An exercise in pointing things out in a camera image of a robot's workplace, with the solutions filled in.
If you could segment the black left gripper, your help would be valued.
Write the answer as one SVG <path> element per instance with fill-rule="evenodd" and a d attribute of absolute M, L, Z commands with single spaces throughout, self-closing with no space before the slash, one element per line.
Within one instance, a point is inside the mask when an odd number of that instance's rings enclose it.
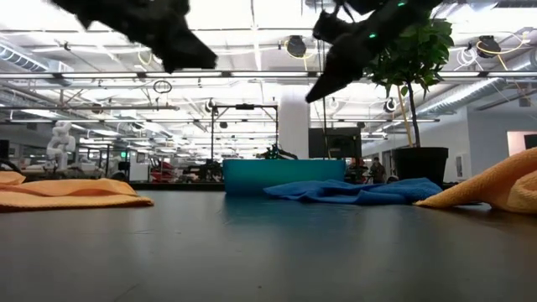
<path fill-rule="evenodd" d="M 186 24 L 189 0 L 50 0 L 72 13 L 84 28 L 105 24 L 129 40 L 159 44 L 164 71 L 215 69 L 217 55 Z"/>

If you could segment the person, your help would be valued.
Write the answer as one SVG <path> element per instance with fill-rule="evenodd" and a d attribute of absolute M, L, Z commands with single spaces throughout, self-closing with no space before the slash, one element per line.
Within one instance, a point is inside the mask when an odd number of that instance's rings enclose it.
<path fill-rule="evenodd" d="M 374 157 L 369 174 L 374 184 L 382 184 L 386 175 L 384 166 L 380 163 L 379 157 Z"/>

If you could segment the black frame rig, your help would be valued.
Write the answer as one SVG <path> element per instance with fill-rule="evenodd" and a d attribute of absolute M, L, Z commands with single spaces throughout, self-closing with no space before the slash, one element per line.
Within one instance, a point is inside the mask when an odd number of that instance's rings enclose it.
<path fill-rule="evenodd" d="M 222 116 L 228 109 L 235 109 L 238 111 L 252 111 L 254 109 L 261 109 L 268 114 L 268 109 L 274 109 L 275 117 L 273 122 L 275 123 L 275 144 L 279 142 L 279 106 L 278 105 L 263 105 L 263 104 L 248 104 L 241 103 L 236 105 L 217 105 L 210 103 L 208 106 L 211 110 L 211 160 L 214 159 L 214 143 L 215 143 L 215 122 L 216 122 L 216 109 L 223 109 Z"/>

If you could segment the yellow wooden pole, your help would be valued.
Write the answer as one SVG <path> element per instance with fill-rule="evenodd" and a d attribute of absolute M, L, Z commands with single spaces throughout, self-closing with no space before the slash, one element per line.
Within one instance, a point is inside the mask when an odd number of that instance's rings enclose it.
<path fill-rule="evenodd" d="M 411 135 L 409 120 L 408 120 L 407 115 L 406 115 L 406 109 L 405 109 L 405 106 L 404 106 L 404 99 L 403 99 L 403 96 L 402 96 L 402 93 L 401 93 L 400 86 L 397 86 L 397 92 L 398 92 L 398 99 L 399 99 L 399 108 L 400 108 L 399 110 L 401 112 L 401 115 L 403 116 L 403 120 L 404 120 L 403 123 L 404 123 L 404 126 L 405 126 L 406 136 L 407 136 L 407 139 L 408 139 L 409 147 L 413 148 L 414 147 L 414 142 L 413 142 L 412 135 Z"/>

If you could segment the green leafy plant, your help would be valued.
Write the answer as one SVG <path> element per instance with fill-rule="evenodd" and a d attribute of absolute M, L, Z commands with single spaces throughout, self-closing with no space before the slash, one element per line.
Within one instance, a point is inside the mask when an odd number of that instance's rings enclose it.
<path fill-rule="evenodd" d="M 397 86 L 401 96 L 409 98 L 414 146 L 420 147 L 414 88 L 424 93 L 441 81 L 439 72 L 447 64 L 454 45 L 452 24 L 445 19 L 430 19 L 426 23 L 407 28 L 395 41 L 377 55 L 365 68 L 365 75 L 386 92 Z"/>

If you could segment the blue microfiber towel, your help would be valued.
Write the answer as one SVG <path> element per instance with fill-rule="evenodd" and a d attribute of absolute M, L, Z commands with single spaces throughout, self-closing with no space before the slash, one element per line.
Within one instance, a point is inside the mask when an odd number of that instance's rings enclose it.
<path fill-rule="evenodd" d="M 441 193 L 442 188 L 426 178 L 369 185 L 353 185 L 339 180 L 311 180 L 271 186 L 263 192 L 275 199 L 304 203 L 385 206 L 411 205 Z"/>

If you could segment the black plant pot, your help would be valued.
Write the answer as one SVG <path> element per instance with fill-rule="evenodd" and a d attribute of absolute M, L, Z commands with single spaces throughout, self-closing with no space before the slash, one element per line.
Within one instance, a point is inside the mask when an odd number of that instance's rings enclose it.
<path fill-rule="evenodd" d="M 449 150 L 443 147 L 398 148 L 394 164 L 401 180 L 426 178 L 442 186 Z"/>

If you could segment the orange microfiber towel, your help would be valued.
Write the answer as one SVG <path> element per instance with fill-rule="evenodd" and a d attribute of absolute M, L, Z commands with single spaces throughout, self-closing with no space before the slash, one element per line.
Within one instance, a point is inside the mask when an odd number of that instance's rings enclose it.
<path fill-rule="evenodd" d="M 127 183 L 110 180 L 28 182 L 14 171 L 0 171 L 0 212 L 76 208 L 152 206 L 154 202 Z"/>
<path fill-rule="evenodd" d="M 415 204 L 440 209 L 474 202 L 501 211 L 537 215 L 537 147 L 510 156 L 481 174 Z"/>

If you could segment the black mesh computer case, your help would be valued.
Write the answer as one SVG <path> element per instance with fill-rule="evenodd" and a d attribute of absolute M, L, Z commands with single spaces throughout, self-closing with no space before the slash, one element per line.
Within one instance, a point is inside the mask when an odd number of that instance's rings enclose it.
<path fill-rule="evenodd" d="M 311 159 L 362 157 L 360 128 L 310 128 L 308 143 Z"/>

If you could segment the white cabinet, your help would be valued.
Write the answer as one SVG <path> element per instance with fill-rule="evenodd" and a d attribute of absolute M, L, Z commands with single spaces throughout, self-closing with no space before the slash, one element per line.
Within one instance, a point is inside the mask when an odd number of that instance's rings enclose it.
<path fill-rule="evenodd" d="M 149 162 L 147 154 L 139 151 L 130 151 L 129 157 L 129 182 L 147 182 L 149 180 Z"/>

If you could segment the teal plastic bin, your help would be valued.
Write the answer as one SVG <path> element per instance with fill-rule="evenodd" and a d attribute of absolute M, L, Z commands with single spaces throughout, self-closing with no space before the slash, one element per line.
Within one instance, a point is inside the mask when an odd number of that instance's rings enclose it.
<path fill-rule="evenodd" d="M 317 159 L 225 159 L 224 190 L 228 195 L 262 195 L 276 185 L 300 181 L 344 180 L 342 160 Z"/>

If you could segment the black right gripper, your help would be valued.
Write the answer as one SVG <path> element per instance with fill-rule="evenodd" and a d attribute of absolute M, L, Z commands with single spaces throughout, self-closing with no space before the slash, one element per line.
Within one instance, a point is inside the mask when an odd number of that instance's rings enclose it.
<path fill-rule="evenodd" d="M 363 69 L 386 44 L 399 33 L 402 8 L 380 8 L 358 23 L 348 23 L 335 12 L 323 10 L 313 28 L 316 39 L 331 48 L 326 55 L 324 72 L 305 97 L 312 103 L 347 87 L 363 77 Z"/>

